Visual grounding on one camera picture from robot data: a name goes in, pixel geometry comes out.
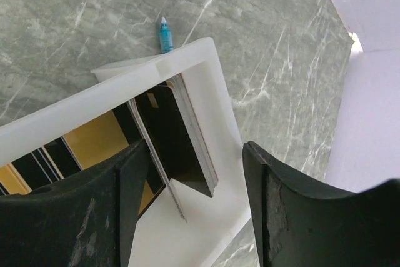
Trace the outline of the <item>white card tray box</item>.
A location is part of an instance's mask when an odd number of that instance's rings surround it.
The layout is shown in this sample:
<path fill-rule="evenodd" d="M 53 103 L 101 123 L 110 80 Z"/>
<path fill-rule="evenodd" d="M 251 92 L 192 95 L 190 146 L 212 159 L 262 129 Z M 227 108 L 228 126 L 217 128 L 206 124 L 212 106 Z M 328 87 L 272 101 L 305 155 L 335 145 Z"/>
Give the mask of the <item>white card tray box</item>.
<path fill-rule="evenodd" d="M 250 218 L 242 141 L 212 38 L 154 57 L 107 64 L 98 83 L 1 127 L 1 164 L 180 75 L 218 184 L 212 198 L 173 182 L 140 218 L 130 266 L 211 266 Z"/>

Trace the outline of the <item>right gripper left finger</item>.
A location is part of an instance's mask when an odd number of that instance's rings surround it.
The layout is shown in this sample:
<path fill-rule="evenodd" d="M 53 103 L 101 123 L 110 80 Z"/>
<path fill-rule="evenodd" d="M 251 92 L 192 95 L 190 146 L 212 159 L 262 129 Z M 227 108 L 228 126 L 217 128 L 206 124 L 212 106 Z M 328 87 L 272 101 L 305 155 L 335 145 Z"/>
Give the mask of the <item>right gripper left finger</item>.
<path fill-rule="evenodd" d="M 150 165 L 145 141 L 29 194 L 1 197 L 2 266 L 127 266 Z"/>

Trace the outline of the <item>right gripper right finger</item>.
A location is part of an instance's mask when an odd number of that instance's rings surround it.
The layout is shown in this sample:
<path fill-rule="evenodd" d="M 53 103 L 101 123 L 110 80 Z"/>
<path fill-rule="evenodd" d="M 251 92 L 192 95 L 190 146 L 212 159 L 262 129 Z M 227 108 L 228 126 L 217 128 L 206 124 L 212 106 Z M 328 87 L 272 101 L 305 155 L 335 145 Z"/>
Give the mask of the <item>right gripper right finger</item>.
<path fill-rule="evenodd" d="M 242 161 L 261 266 L 399 265 L 398 179 L 353 193 L 252 141 Z"/>

